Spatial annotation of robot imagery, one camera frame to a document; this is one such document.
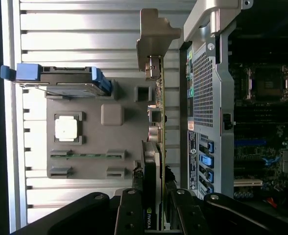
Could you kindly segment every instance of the metal side panel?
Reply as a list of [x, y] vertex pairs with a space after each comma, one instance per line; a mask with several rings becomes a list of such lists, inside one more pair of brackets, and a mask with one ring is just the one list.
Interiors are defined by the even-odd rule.
[[[229, 115], [230, 124], [233, 123], [234, 82], [228, 71], [227, 47], [228, 36], [233, 30], [234, 25], [231, 25], [220, 35], [219, 63], [216, 63], [216, 54], [211, 53], [215, 49], [215, 41], [204, 43], [192, 57], [197, 167], [201, 165], [214, 174], [213, 182], [209, 182], [197, 169], [197, 183], [206, 188], [198, 192], [202, 196], [208, 192], [233, 195], [234, 134], [233, 128], [226, 127], [224, 122], [224, 115]], [[214, 152], [201, 151], [199, 145], [207, 148], [209, 142], [214, 144]], [[202, 164], [202, 156], [212, 159], [213, 165]]]
[[[195, 0], [1, 0], [4, 64], [97, 66], [109, 79], [144, 79], [135, 63], [140, 10], [158, 8], [183, 27]], [[178, 40], [165, 56], [167, 162], [180, 181]], [[112, 195], [128, 181], [54, 181], [46, 178], [46, 100], [37, 90], [5, 82], [10, 232], [100, 188]]]

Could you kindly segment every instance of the metal frame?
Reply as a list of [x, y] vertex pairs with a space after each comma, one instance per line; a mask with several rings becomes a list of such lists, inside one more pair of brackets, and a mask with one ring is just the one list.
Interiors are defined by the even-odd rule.
[[[138, 23], [135, 23], [134, 11], [145, 7], [158, 8], [163, 10], [162, 14], [173, 22], [173, 26], [181, 27], [193, 5], [193, 2], [181, 2], [179, 0], [172, 1], [171, 4], [168, 4], [166, 0], [159, 2], [127, 0], [121, 4], [113, 4], [112, 2], [90, 4], [88, 1], [76, 0], [70, 4], [67, 0], [59, 0], [54, 3], [49, 0], [44, 0], [43, 3], [1, 0], [4, 65], [12, 69], [15, 69], [15, 65], [19, 62], [38, 63], [43, 66], [84, 67], [90, 66], [91, 61], [93, 61], [93, 65], [104, 69], [106, 76], [110, 78], [141, 79], [143, 76], [135, 72], [138, 63], [135, 60], [134, 42], [138, 39], [135, 31], [138, 30]], [[97, 15], [85, 14], [85, 11], [95, 9], [105, 9], [106, 11]], [[73, 11], [73, 14], [68, 15], [69, 10]], [[123, 14], [112, 14], [113, 19], [109, 23], [104, 21], [107, 19], [107, 15], [111, 14], [110, 11], [116, 12], [117, 10], [124, 12]], [[55, 11], [61, 14], [56, 21], [57, 24], [51, 27], [46, 17], [55, 17]], [[97, 24], [82, 24], [82, 21], [90, 22], [91, 19], [95, 18], [99, 19]], [[64, 23], [65, 19], [69, 20], [71, 24]], [[88, 30], [87, 33], [72, 31], [82, 29], [82, 25]], [[106, 30], [106, 32], [95, 34], [95, 30]], [[116, 38], [114, 41], [110, 41], [108, 38], [104, 40], [104, 34], [114, 35]], [[43, 35], [48, 35], [50, 39], [48, 41], [41, 40]], [[82, 40], [83, 44], [60, 44], [54, 41], [59, 36], [64, 38], [64, 35], [78, 38]], [[37, 44], [35, 39], [39, 39], [40, 44]], [[63, 52], [55, 51], [56, 47]], [[168, 164], [174, 170], [177, 181], [180, 183], [180, 164], [179, 159], [176, 158], [180, 151], [178, 130], [180, 118], [179, 77], [176, 61], [177, 51], [175, 51], [177, 49], [176, 41], [170, 45], [170, 51], [165, 56], [165, 73], [168, 78], [165, 82], [166, 114], [168, 117], [166, 144], [168, 147]], [[36, 139], [32, 143], [29, 141], [30, 137], [42, 136], [42, 131], [35, 126], [43, 127], [42, 125], [45, 125], [46, 121], [46, 118], [42, 116], [46, 107], [33, 108], [30, 106], [30, 100], [42, 104], [45, 98], [44, 96], [41, 97], [36, 90], [23, 93], [20, 87], [6, 81], [4, 89], [11, 232], [37, 220], [43, 214], [50, 213], [86, 195], [87, 192], [99, 191], [100, 184], [104, 187], [101, 190], [110, 195], [112, 195], [112, 190], [117, 187], [125, 188], [130, 185], [130, 181], [100, 183], [99, 181], [61, 180], [57, 182], [46, 178], [46, 173], [43, 170], [44, 159], [37, 155], [39, 152], [37, 145], [34, 144]], [[23, 113], [23, 108], [29, 109], [30, 112]], [[24, 147], [32, 147], [31, 152], [24, 152]]]
[[210, 33], [222, 32], [242, 9], [254, 0], [198, 0], [184, 24], [184, 41], [193, 40], [200, 28], [210, 23]]
[[[201, 7], [200, 4], [202, 4], [202, 2], [203, 0], [198, 1], [193, 10], [198, 11], [198, 9], [196, 9], [197, 6], [202, 8], [209, 7], [210, 4], [212, 4], [212, 2], [209, 1], [208, 6]], [[239, 8], [236, 8], [237, 10], [234, 12], [238, 12], [238, 10], [240, 11], [240, 2], [237, 6]], [[216, 7], [218, 6], [213, 6], [213, 10], [215, 9], [217, 11], [219, 9], [219, 7]], [[212, 183], [214, 186], [214, 192], [223, 193], [232, 197], [234, 135], [232, 127], [224, 128], [225, 123], [222, 117], [224, 114], [230, 114], [230, 124], [232, 125], [234, 109], [234, 81], [228, 70], [228, 37], [236, 28], [236, 25], [235, 23], [228, 25], [231, 22], [229, 21], [230, 18], [221, 19], [220, 17], [222, 16], [223, 12], [223, 10], [221, 12], [217, 11], [216, 13], [218, 15], [215, 15], [214, 18], [212, 18], [211, 15], [208, 19], [206, 17], [215, 12], [204, 10], [203, 14], [205, 16], [198, 12], [199, 16], [196, 17], [197, 21], [195, 21], [194, 24], [200, 25], [205, 21], [206, 26], [203, 26], [202, 28], [197, 27], [198, 30], [195, 31], [191, 29], [190, 25], [193, 14], [192, 11], [185, 24], [185, 28], [190, 27], [189, 30], [191, 30], [193, 34], [189, 35], [189, 30], [187, 30], [187, 32], [185, 31], [184, 33], [185, 39], [192, 39], [192, 61], [194, 62], [201, 55], [205, 54], [206, 58], [209, 58], [212, 63], [212, 124], [205, 126], [204, 123], [194, 123], [194, 131], [198, 133], [198, 144], [205, 147], [207, 146], [206, 142], [200, 140], [200, 135], [208, 136], [208, 140], [215, 143], [215, 152], [212, 154], [214, 157], [214, 183]], [[219, 32], [218, 37], [210, 37], [213, 32]], [[194, 117], [190, 117], [188, 120], [195, 121]], [[202, 175], [198, 169], [197, 172], [197, 176]], [[203, 198], [203, 195], [206, 194], [207, 189], [203, 187], [199, 181], [198, 189], [200, 189], [198, 192], [198, 197]]]
[[188, 153], [188, 99], [187, 99], [187, 79], [186, 79], [186, 60], [187, 50], [192, 42], [183, 43], [180, 47], [180, 178], [181, 188], [188, 188], [189, 168], [188, 158], [185, 157]]
[[[15, 68], [21, 61], [19, 1], [1, 1], [4, 65]], [[26, 186], [24, 169], [24, 121], [22, 89], [4, 82], [6, 148], [9, 193], [9, 230], [26, 225]]]

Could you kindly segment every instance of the white pci slot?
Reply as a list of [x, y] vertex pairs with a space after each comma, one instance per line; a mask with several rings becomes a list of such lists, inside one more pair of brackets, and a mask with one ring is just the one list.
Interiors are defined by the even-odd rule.
[[263, 181], [259, 179], [236, 179], [234, 187], [256, 187], [263, 186]]

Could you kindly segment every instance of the blue plastic latch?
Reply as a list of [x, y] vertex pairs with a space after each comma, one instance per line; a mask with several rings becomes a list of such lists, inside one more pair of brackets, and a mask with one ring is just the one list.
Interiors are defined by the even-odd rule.
[[214, 153], [214, 142], [210, 141], [207, 143], [208, 152]]
[[2, 65], [0, 68], [0, 77], [5, 80], [15, 81], [16, 80], [16, 71], [12, 70], [6, 65]]
[[92, 67], [92, 81], [98, 82], [99, 88], [102, 90], [105, 89], [107, 92], [111, 92], [111, 83], [99, 68]]
[[214, 182], [214, 173], [213, 172], [208, 172], [208, 181], [213, 183]]
[[212, 186], [207, 186], [207, 192], [208, 193], [213, 193], [214, 192], [214, 188]]
[[214, 161], [212, 157], [209, 157], [207, 155], [204, 154], [200, 154], [199, 155], [199, 161], [207, 166], [209, 166], [210, 168], [214, 167]]
[[40, 81], [41, 66], [37, 64], [17, 64], [17, 80]]

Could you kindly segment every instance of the perforated mesh panel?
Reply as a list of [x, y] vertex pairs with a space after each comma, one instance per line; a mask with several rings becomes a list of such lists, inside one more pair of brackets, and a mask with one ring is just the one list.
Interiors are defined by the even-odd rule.
[[203, 195], [205, 196], [207, 194], [207, 192], [203, 189], [203, 187], [199, 184], [198, 185], [198, 191]]
[[194, 123], [213, 127], [213, 61], [204, 52], [193, 62]]
[[207, 142], [207, 141], [208, 141], [208, 136], [203, 135], [203, 134], [199, 134], [199, 139], [200, 139], [201, 141]]

